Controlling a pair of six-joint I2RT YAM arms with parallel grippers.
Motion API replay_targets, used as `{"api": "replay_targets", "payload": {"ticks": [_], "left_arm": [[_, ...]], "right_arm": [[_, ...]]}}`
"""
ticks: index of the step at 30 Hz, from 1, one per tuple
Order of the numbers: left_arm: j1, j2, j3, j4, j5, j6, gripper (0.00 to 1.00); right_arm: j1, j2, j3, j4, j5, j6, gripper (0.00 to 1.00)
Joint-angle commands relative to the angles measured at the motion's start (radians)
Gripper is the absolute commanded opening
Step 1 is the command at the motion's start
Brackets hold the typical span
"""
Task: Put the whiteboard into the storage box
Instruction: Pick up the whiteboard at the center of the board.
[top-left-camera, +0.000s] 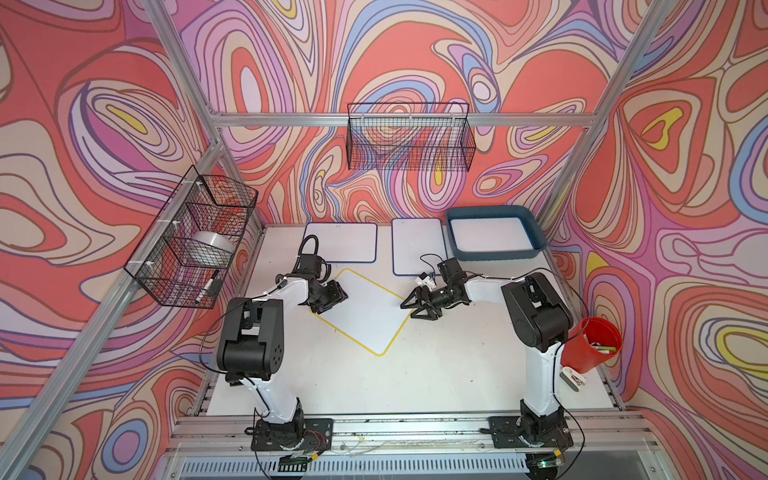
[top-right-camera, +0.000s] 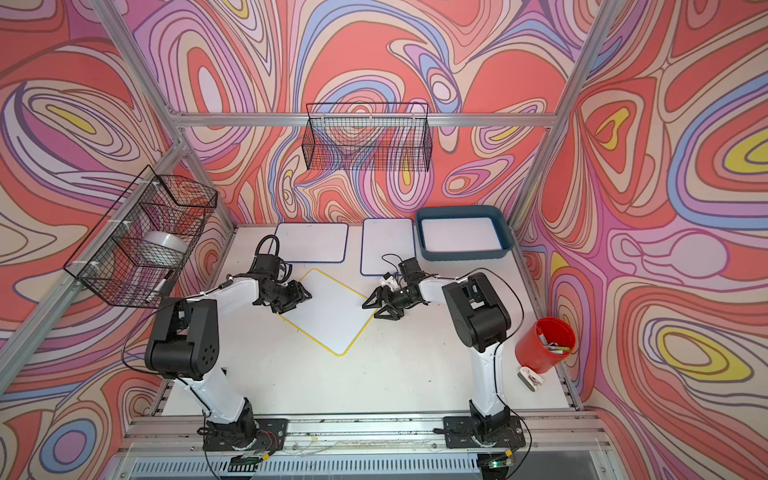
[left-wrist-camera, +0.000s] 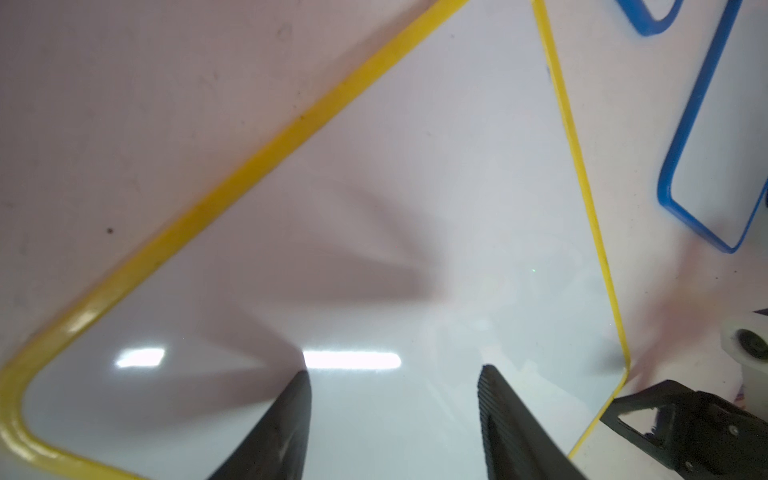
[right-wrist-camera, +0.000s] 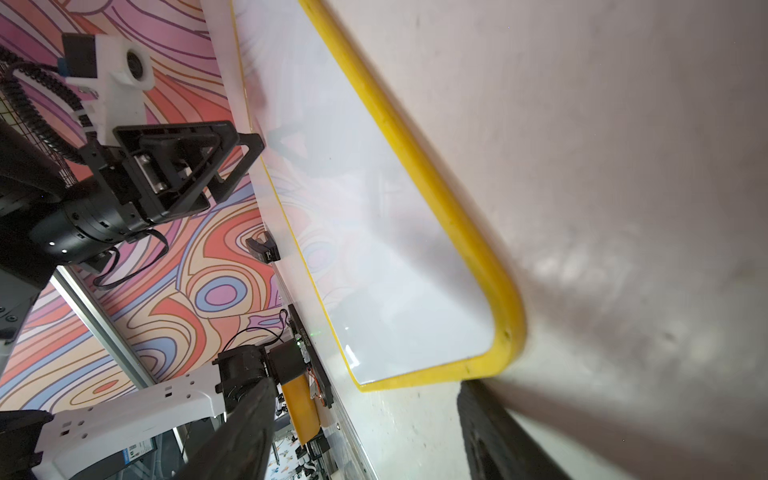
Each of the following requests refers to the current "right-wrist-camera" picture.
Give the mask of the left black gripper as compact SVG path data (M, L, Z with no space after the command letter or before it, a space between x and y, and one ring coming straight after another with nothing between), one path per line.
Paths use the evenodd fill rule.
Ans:
M116 147L92 140L80 148L81 158L119 205L131 205L153 224L228 200L265 149L258 133L239 135L229 121L123 126L113 134ZM221 178L219 169L236 146L246 152Z

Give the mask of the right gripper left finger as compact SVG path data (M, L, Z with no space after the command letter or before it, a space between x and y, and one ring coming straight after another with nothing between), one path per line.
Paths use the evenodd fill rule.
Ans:
M264 479L274 437L275 393L269 378L256 384L174 479Z

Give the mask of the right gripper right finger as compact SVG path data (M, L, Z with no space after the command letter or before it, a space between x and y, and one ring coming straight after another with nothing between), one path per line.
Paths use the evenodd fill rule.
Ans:
M473 480L568 477L483 382L461 383L457 410Z

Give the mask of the yellow-framed whiteboard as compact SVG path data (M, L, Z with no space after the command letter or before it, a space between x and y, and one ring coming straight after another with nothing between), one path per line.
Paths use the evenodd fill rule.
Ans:
M328 5L230 8L267 187L356 387L503 372L516 285Z

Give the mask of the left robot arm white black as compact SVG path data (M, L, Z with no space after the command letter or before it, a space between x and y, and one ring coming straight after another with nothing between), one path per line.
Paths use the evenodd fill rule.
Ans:
M131 41L67 34L53 65L1 52L1 354L8 357L46 283L83 264L107 286L118 246L227 200L264 150L228 121L150 125L148 52ZM94 408L1 415L5 479L72 479L100 461L141 458L143 441L207 417L224 423L180 479L262 479L275 434L277 379L267 352L226 350L190 375Z

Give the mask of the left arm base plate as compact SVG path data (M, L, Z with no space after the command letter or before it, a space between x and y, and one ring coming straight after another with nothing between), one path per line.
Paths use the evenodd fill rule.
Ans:
M301 445L306 445L320 433L323 427L319 408L332 409L335 397L330 379L296 307L290 304L287 311L288 325L304 361L304 372L281 384L298 441Z

